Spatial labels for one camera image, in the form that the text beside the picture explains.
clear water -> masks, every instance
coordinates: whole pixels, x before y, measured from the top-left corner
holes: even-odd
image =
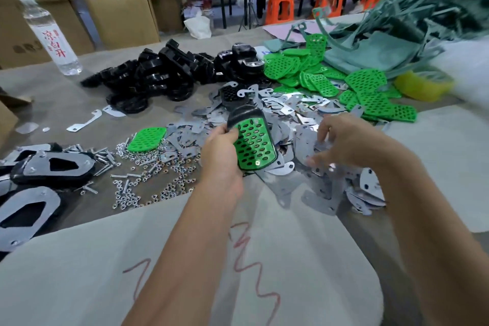
[[[39,7],[37,4],[24,6],[25,10],[23,15],[29,26],[50,26],[56,23],[54,18],[51,16],[51,13]],[[78,75],[83,70],[83,66],[78,61],[78,58],[76,58],[76,60],[73,62],[57,66],[61,73],[65,76]]]

white paper sheet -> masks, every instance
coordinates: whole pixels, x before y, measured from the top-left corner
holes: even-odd
[[[489,230],[489,116],[468,105],[393,121],[387,134],[414,151],[471,232]]]
[[[303,205],[304,186],[293,193],[290,210],[258,177],[245,178],[245,186],[210,325],[380,324],[378,278],[340,221]],[[177,197],[23,245],[0,263],[2,325],[120,325],[186,200]]]

hand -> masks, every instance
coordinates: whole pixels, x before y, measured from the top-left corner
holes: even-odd
[[[406,152],[407,149],[373,127],[363,119],[350,114],[325,115],[318,131],[317,140],[328,140],[333,146],[328,151],[315,154],[308,159],[311,167],[327,167],[343,164],[360,168],[375,168],[386,157]]]
[[[214,129],[202,148],[200,175],[203,183],[223,187],[234,193],[237,198],[243,194],[243,175],[238,168],[238,156],[234,148],[238,135],[237,128],[227,132],[225,124]]]

left hand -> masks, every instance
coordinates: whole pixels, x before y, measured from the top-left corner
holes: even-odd
[[[243,194],[243,175],[238,168],[238,156],[234,143],[238,139],[238,129],[227,132],[223,124],[209,135],[200,153],[202,173],[200,180],[223,187],[233,193],[236,198]]]

pile of green straps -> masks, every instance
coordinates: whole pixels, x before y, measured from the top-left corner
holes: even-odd
[[[343,80],[346,74],[321,64],[326,45],[326,36],[312,34],[306,38],[305,49],[285,49],[266,55],[265,76],[283,85],[275,91],[296,91],[295,88],[301,86],[325,98],[338,95],[339,89],[329,79]]]
[[[351,111],[357,104],[365,106],[363,118],[369,121],[397,120],[413,123],[417,112],[413,106],[394,104],[390,98],[402,95],[393,86],[387,85],[387,78],[376,69],[358,70],[345,78],[350,87],[339,96],[339,102]]]

